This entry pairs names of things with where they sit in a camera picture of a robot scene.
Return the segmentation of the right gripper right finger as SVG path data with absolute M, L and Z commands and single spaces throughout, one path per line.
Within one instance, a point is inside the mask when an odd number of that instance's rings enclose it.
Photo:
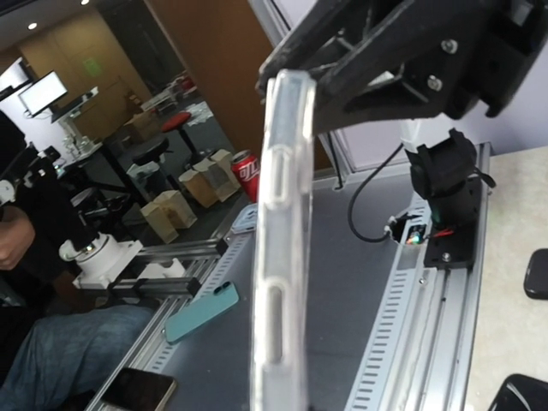
M 470 61 L 471 36 L 455 25 L 376 29 L 337 61 L 313 69 L 313 130 L 460 117 L 470 105 L 462 89 Z

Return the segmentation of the clear phone case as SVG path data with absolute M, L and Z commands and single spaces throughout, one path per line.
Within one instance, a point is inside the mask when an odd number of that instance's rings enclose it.
M 315 92 L 305 71 L 284 69 L 267 83 L 253 260 L 252 410 L 308 408 Z

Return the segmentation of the white teleoperation arm base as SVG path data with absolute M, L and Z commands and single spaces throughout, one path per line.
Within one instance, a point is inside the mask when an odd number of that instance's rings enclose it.
M 100 233 L 80 251 L 71 240 L 66 240 L 59 248 L 59 256 L 80 268 L 80 274 L 73 281 L 77 289 L 108 289 L 142 248 L 140 241 L 119 242 L 113 235 Z

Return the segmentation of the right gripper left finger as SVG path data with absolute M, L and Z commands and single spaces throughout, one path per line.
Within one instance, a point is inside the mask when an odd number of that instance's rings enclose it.
M 256 88 L 284 69 L 302 70 L 321 92 L 409 92 L 396 45 L 409 1 L 317 1 L 259 69 Z

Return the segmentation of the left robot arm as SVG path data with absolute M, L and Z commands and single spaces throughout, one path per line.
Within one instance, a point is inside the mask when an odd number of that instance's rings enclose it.
M 479 192 L 471 183 L 479 178 L 489 188 L 494 179 L 477 165 L 478 153 L 463 132 L 452 128 L 438 142 L 403 141 L 410 162 L 414 191 L 426 200 L 436 229 L 456 229 L 476 220 L 479 206 L 475 195 Z

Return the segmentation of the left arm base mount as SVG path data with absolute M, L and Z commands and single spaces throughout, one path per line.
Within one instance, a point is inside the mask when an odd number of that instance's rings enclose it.
M 438 270 L 471 269 L 475 262 L 478 223 L 452 229 L 433 229 L 427 237 L 423 265 Z

